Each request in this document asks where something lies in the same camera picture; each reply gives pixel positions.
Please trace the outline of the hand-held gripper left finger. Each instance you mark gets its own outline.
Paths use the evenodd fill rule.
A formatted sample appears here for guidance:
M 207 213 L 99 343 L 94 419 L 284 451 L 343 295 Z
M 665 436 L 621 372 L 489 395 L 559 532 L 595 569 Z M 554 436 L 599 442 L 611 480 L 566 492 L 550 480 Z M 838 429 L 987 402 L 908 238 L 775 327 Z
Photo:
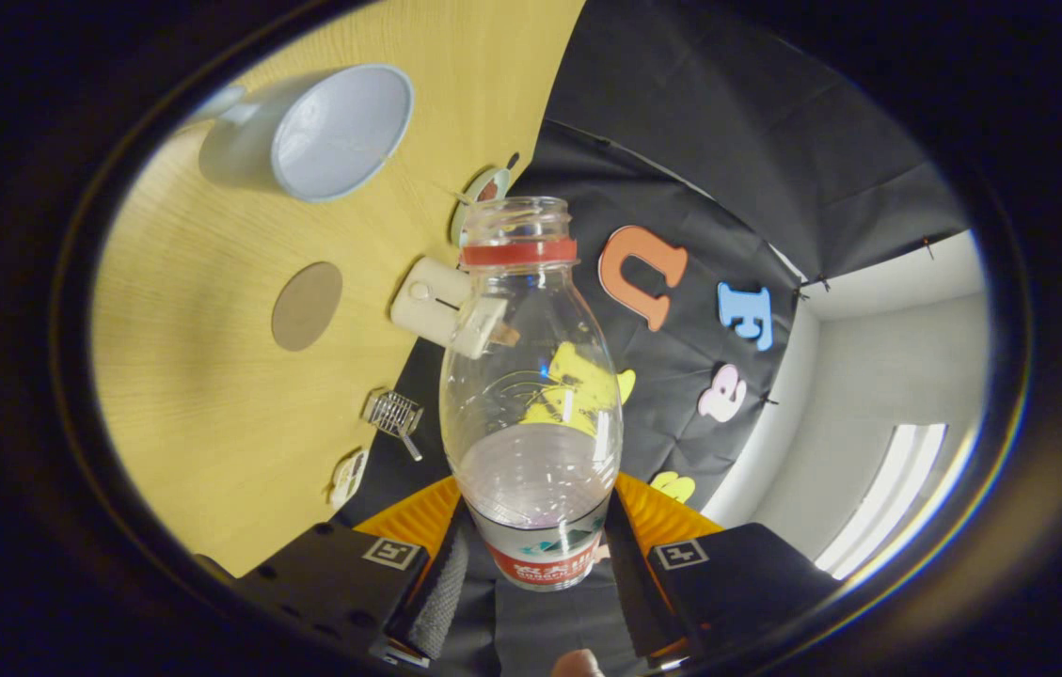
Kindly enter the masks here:
M 240 575 L 196 561 L 247 629 L 344 658 L 431 664 L 465 587 L 467 521 L 449 477 L 358 526 L 319 522 Z

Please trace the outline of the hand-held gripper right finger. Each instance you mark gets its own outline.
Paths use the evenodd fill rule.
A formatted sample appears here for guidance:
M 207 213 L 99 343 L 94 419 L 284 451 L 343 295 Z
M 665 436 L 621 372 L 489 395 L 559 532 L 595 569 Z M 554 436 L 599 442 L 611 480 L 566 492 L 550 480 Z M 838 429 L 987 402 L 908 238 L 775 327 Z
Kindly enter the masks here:
M 843 587 L 763 524 L 721 527 L 626 473 L 610 497 L 605 535 L 639 658 L 740 650 Z

